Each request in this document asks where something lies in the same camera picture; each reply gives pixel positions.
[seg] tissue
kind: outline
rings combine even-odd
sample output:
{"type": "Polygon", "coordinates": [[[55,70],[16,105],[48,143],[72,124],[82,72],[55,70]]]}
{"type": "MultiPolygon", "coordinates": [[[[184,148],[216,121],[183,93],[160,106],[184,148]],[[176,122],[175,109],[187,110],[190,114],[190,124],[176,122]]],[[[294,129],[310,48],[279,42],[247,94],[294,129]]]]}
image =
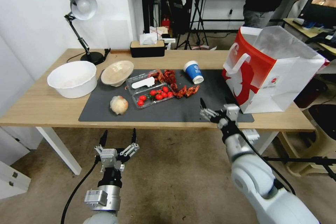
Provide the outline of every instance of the tissue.
{"type": "Polygon", "coordinates": [[[155,33],[145,33],[140,35],[140,45],[156,44],[158,41],[155,33]]]}

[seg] wooden table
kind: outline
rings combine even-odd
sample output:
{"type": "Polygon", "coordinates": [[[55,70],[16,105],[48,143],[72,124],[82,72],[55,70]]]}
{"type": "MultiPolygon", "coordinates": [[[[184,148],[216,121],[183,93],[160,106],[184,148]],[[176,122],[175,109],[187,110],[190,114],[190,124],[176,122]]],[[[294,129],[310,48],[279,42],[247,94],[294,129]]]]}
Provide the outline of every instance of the wooden table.
{"type": "MultiPolygon", "coordinates": [[[[52,127],[216,129],[216,125],[210,122],[79,122],[78,118],[89,94],[77,99],[66,99],[47,85],[47,76],[53,69],[66,63],[68,58],[82,51],[82,49],[68,49],[0,119],[0,125],[36,127],[75,174],[80,173],[81,167],[52,127]]],[[[135,69],[181,69],[189,60],[198,61],[201,69],[222,69],[227,53],[227,51],[168,50],[164,57],[132,58],[128,51],[115,51],[107,56],[104,63],[97,66],[97,77],[108,65],[120,60],[132,61],[135,69]]],[[[239,127],[267,131],[260,134],[262,140],[260,146],[256,146],[261,152],[271,143],[278,131],[314,130],[294,103],[285,112],[260,113],[254,114],[253,117],[254,122],[241,122],[239,127]]]]}
{"type": "MultiPolygon", "coordinates": [[[[318,35],[319,33],[323,32],[323,30],[316,28],[316,27],[312,27],[310,29],[304,29],[302,26],[295,24],[293,22],[294,19],[290,19],[290,18],[285,18],[283,19],[283,21],[285,22],[286,25],[289,25],[292,29],[298,31],[299,33],[301,33],[302,35],[304,35],[306,37],[305,40],[310,39],[312,37],[315,37],[316,35],[318,35]]],[[[331,54],[334,54],[336,56],[336,48],[333,48],[331,46],[322,44],[322,43],[317,43],[319,45],[319,47],[321,47],[321,49],[326,50],[328,52],[330,52],[331,54]]]]}

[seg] lamp shade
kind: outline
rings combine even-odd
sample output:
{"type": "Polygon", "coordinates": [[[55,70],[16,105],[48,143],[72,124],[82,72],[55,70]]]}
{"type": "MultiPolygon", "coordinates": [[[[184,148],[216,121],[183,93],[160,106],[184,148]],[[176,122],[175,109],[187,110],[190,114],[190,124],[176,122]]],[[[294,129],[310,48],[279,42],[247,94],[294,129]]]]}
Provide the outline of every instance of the lamp shade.
{"type": "Polygon", "coordinates": [[[96,0],[70,0],[70,9],[75,18],[87,20],[92,18],[98,5],[96,0]]]}

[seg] gray table mat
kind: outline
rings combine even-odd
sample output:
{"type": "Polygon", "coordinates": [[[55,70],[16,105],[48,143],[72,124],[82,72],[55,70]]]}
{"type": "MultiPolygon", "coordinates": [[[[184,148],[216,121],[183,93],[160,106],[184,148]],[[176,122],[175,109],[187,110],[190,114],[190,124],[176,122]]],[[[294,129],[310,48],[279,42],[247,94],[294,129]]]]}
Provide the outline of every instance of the gray table mat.
{"type": "MultiPolygon", "coordinates": [[[[131,77],[147,73],[149,70],[136,69],[131,77]]],[[[138,109],[128,90],[126,83],[120,87],[107,86],[100,77],[97,87],[92,91],[79,121],[129,121],[129,122],[206,122],[200,114],[200,97],[208,108],[219,110],[226,103],[235,103],[235,99],[226,85],[221,70],[202,70],[204,82],[200,84],[198,92],[189,98],[169,99],[147,108],[138,109]],[[116,115],[110,109],[113,96],[123,96],[128,101],[128,110],[123,115],[116,115]]],[[[192,81],[183,70],[175,70],[176,83],[180,88],[184,85],[193,86],[192,81]]],[[[238,122],[254,122],[252,114],[238,116],[238,122]]]]}

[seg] lamp arm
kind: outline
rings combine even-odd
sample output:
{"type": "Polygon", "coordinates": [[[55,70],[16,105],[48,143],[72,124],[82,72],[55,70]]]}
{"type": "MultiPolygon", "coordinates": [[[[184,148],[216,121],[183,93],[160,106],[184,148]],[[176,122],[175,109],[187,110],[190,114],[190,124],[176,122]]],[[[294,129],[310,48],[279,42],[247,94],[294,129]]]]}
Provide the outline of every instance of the lamp arm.
{"type": "Polygon", "coordinates": [[[72,21],[76,18],[71,15],[71,12],[69,14],[65,15],[64,17],[68,21],[68,23],[69,23],[70,27],[72,28],[73,32],[76,34],[76,36],[78,38],[78,41],[80,42],[80,44],[84,48],[88,60],[91,61],[91,54],[90,54],[90,51],[89,51],[90,48],[89,48],[88,44],[85,42],[85,40],[82,37],[80,37],[80,35],[78,34],[78,32],[76,31],[76,29],[74,28],[74,26],[72,24],[72,21]]]}

